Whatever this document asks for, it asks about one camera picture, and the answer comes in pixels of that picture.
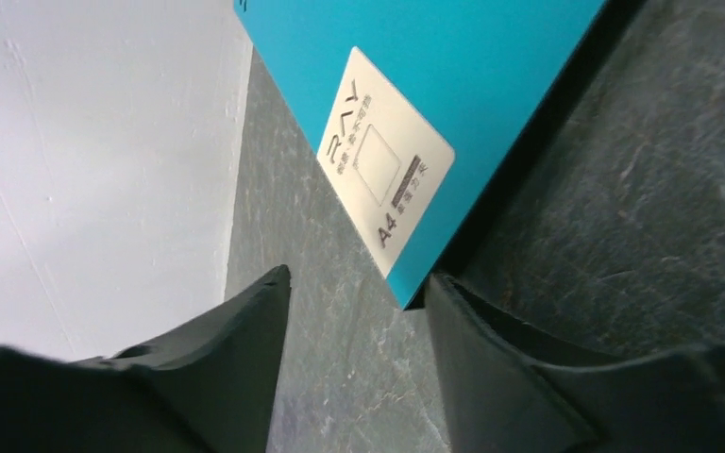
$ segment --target white sticker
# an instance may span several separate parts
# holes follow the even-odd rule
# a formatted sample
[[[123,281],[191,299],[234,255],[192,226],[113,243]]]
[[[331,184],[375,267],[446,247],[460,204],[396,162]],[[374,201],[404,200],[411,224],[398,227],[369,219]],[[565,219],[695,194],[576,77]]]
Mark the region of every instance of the white sticker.
[[[454,150],[357,47],[318,162],[387,277],[454,161]]]

